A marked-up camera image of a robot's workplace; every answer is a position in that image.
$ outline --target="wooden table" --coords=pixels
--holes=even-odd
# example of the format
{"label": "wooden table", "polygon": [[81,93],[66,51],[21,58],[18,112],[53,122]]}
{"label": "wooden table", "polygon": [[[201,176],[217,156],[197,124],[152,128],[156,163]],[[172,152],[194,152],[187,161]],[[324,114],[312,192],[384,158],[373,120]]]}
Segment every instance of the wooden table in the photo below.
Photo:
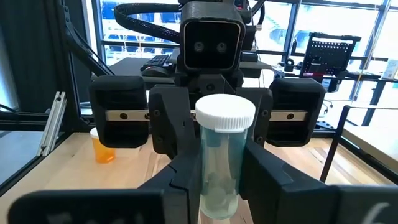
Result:
{"label": "wooden table", "polygon": [[[0,197],[0,223],[6,224],[10,204],[21,195],[36,190],[56,189],[135,189],[162,170],[170,159],[154,152],[152,139],[137,149],[117,149],[109,164],[94,160],[90,135],[74,133]],[[230,220],[212,220],[203,214],[199,223],[252,223],[245,201]]]}
{"label": "wooden table", "polygon": [[[266,149],[308,175],[319,178],[330,139],[312,139],[304,147]],[[139,149],[117,149],[109,164],[94,161],[88,133],[74,133],[0,197],[0,224],[6,224],[11,203],[21,195],[43,189],[135,189],[165,167],[170,159],[154,152],[152,140]],[[388,184],[388,181],[360,159],[338,147],[328,178],[330,184]],[[247,202],[240,200],[238,211],[229,220],[211,220],[200,214],[199,223],[250,224]]]}
{"label": "wooden table", "polygon": [[397,128],[346,125],[341,135],[383,165],[398,173]]}

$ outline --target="metal bracket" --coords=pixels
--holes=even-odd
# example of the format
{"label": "metal bracket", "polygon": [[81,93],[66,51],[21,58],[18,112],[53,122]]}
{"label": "metal bracket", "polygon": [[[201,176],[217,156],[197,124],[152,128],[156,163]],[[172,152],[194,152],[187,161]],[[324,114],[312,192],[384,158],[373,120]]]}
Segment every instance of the metal bracket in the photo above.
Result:
{"label": "metal bracket", "polygon": [[57,92],[44,128],[39,149],[37,150],[37,156],[47,156],[54,150],[66,105],[67,98],[65,92]]}

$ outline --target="metal frame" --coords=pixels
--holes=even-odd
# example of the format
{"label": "metal frame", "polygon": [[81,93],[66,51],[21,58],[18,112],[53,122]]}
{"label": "metal frame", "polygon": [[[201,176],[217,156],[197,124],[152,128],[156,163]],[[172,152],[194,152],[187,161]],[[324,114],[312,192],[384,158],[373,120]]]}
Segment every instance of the metal frame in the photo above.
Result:
{"label": "metal frame", "polygon": [[398,184],[398,174],[393,172],[392,170],[388,169],[385,167],[383,164],[381,164],[379,161],[375,160],[375,158],[371,157],[370,155],[366,154],[362,149],[358,148],[351,142],[349,142],[347,139],[342,138],[343,130],[344,130],[344,125],[347,120],[348,112],[351,108],[362,108],[362,109],[392,109],[392,110],[398,110],[398,108],[378,108],[377,106],[368,106],[368,107],[363,107],[363,106],[344,106],[343,111],[341,112],[341,116],[338,122],[338,126],[336,129],[335,136],[333,137],[333,140],[330,145],[330,149],[325,161],[325,164],[323,165],[320,181],[325,182],[326,178],[328,177],[328,173],[331,167],[331,163],[333,162],[333,158],[336,154],[337,147],[339,144],[342,143],[342,145],[347,148],[350,152],[352,152],[355,156],[359,157],[362,161],[364,161],[367,165],[373,167],[376,169],[379,173],[381,173],[384,177],[387,177],[389,180],[391,180],[393,183]]}

